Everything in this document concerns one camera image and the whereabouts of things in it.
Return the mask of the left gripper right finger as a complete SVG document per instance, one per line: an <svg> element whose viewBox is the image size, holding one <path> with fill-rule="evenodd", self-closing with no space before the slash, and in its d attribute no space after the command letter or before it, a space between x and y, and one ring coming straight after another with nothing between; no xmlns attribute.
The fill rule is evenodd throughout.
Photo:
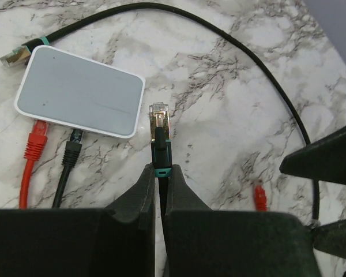
<svg viewBox="0 0 346 277"><path fill-rule="evenodd" d="M293 215L210 209L172 167L163 222L170 276L320 276Z"/></svg>

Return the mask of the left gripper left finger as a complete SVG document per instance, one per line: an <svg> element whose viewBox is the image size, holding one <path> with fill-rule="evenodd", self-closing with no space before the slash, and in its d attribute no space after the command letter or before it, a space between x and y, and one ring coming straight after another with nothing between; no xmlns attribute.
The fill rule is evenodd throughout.
<svg viewBox="0 0 346 277"><path fill-rule="evenodd" d="M0 276L153 276L155 172L104 208L0 209Z"/></svg>

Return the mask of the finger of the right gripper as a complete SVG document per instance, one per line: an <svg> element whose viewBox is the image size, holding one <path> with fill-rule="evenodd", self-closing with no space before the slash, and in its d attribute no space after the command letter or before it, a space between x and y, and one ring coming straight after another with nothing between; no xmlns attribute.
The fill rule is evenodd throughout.
<svg viewBox="0 0 346 277"><path fill-rule="evenodd" d="M287 155L280 172L346 185L346 126Z"/></svg>
<svg viewBox="0 0 346 277"><path fill-rule="evenodd" d="M319 226L312 235L316 250L346 259L346 219Z"/></svg>

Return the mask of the white grey device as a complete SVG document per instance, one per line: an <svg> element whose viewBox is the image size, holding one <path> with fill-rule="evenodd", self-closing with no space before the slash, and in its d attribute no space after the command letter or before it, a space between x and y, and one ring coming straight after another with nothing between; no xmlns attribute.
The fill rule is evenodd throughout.
<svg viewBox="0 0 346 277"><path fill-rule="evenodd" d="M27 117L129 139L137 130L144 78L51 46L35 48L14 106Z"/></svg>

